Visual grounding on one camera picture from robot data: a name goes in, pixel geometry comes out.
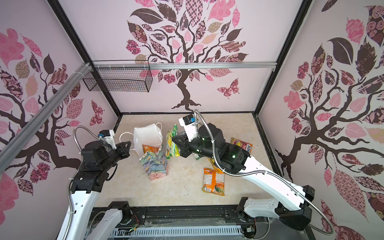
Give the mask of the yellow green Fox's candy bag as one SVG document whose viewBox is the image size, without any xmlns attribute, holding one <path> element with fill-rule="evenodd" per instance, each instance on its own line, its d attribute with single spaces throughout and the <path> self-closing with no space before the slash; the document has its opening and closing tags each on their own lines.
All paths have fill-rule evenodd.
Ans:
<svg viewBox="0 0 384 240">
<path fill-rule="evenodd" d="M 166 157 L 170 159 L 171 157 L 179 157 L 180 151 L 178 146 L 173 142 L 173 137 L 178 135 L 178 127 L 174 125 L 171 130 L 167 132 L 166 137 Z"/>
</svg>

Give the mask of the floral white paper bag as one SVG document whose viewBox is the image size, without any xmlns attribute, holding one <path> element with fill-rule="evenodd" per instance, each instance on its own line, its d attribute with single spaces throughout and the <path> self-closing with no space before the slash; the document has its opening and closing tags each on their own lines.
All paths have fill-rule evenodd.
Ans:
<svg viewBox="0 0 384 240">
<path fill-rule="evenodd" d="M 132 133 L 124 132 L 124 135 L 133 137 L 133 148 L 146 174 L 151 181 L 168 175 L 168 160 L 164 147 L 162 123 L 155 123 L 145 127 L 134 128 Z"/>
</svg>

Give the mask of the orange white snack packet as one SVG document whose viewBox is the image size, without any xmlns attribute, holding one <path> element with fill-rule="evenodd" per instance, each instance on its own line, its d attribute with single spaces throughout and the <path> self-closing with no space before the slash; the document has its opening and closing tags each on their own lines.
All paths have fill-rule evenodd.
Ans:
<svg viewBox="0 0 384 240">
<path fill-rule="evenodd" d="M 219 196 L 225 195 L 225 174 L 204 168 L 202 191 Z"/>
</svg>

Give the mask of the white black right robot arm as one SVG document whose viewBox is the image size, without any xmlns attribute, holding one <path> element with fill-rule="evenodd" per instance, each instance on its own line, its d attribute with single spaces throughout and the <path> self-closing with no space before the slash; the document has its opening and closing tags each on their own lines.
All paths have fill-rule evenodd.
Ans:
<svg viewBox="0 0 384 240">
<path fill-rule="evenodd" d="M 255 157 L 241 147 L 228 143 L 222 131 L 213 124 L 201 126 L 172 138 L 184 158 L 191 154 L 217 159 L 220 168 L 233 177 L 242 177 L 271 195 L 270 199 L 255 200 L 242 198 L 240 210 L 250 218 L 266 217 L 279 219 L 286 226 L 302 231 L 312 220 L 309 203 L 315 191 L 310 186 L 285 183 L 279 175 L 262 165 Z"/>
</svg>

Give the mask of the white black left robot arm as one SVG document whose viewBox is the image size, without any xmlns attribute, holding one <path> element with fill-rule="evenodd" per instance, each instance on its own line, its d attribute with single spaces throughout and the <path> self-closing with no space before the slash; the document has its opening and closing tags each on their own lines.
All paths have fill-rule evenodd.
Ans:
<svg viewBox="0 0 384 240">
<path fill-rule="evenodd" d="M 130 156 L 130 147 L 130 141 L 117 144 L 115 149 L 108 143 L 94 141 L 81 149 L 83 162 L 67 187 L 69 208 L 58 240 L 84 239 L 103 185 L 111 179 L 108 171 Z"/>
</svg>

